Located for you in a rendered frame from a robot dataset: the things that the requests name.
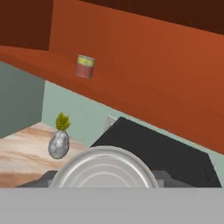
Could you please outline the black box appliance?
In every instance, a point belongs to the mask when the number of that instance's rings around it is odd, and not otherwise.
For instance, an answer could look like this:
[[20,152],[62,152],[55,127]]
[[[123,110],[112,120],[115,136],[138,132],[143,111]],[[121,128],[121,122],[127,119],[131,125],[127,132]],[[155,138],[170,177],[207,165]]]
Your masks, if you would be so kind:
[[207,153],[124,117],[108,128],[92,146],[120,147],[142,159],[152,171],[166,171],[195,187],[221,187]]

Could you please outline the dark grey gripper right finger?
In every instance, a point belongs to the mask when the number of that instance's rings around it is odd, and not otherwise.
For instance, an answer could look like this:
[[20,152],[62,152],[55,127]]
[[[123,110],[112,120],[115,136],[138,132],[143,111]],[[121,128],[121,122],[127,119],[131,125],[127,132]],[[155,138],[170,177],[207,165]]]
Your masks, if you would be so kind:
[[162,188],[189,188],[190,185],[172,178],[167,171],[153,171],[158,185]]

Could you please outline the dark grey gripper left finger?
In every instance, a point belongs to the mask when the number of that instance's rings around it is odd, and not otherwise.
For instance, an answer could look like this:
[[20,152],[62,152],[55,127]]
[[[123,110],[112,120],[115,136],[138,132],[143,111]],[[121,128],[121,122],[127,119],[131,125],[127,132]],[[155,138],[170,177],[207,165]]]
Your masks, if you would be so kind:
[[48,188],[56,175],[56,171],[47,171],[44,175],[42,175],[39,179],[33,180],[31,182],[27,182],[25,184],[20,185],[20,187],[43,187]]

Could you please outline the white wall socket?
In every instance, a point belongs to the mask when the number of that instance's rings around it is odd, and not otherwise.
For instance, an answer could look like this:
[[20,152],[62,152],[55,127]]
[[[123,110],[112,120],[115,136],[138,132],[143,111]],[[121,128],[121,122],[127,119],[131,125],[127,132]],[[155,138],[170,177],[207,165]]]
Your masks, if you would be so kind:
[[110,126],[112,126],[116,122],[116,118],[112,116],[108,116],[106,124],[105,124],[105,130],[107,130]]

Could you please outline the orange-brown wooden cabinet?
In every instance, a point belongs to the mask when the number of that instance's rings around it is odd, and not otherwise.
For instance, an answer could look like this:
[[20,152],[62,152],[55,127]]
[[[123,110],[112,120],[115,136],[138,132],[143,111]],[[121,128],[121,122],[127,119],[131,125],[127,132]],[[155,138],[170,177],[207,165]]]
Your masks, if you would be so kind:
[[[89,79],[79,54],[95,59]],[[0,60],[224,154],[224,35],[82,0],[0,0]]]

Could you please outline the red can with yellow label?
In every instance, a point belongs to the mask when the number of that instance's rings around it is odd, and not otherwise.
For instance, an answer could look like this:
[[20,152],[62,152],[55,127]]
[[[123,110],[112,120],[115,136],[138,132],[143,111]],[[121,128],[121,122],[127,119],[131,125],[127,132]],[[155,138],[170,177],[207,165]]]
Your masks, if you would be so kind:
[[77,59],[76,75],[82,78],[91,78],[95,68],[95,59],[79,54]]

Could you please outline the green plant in grey vase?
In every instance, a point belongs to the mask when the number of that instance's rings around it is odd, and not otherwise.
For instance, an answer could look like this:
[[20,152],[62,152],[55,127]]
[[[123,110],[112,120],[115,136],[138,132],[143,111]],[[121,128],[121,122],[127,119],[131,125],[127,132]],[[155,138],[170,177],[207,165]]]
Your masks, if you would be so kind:
[[67,129],[71,123],[68,115],[59,113],[56,121],[56,131],[52,134],[50,142],[48,144],[48,153],[54,159],[62,159],[69,150],[69,135]]

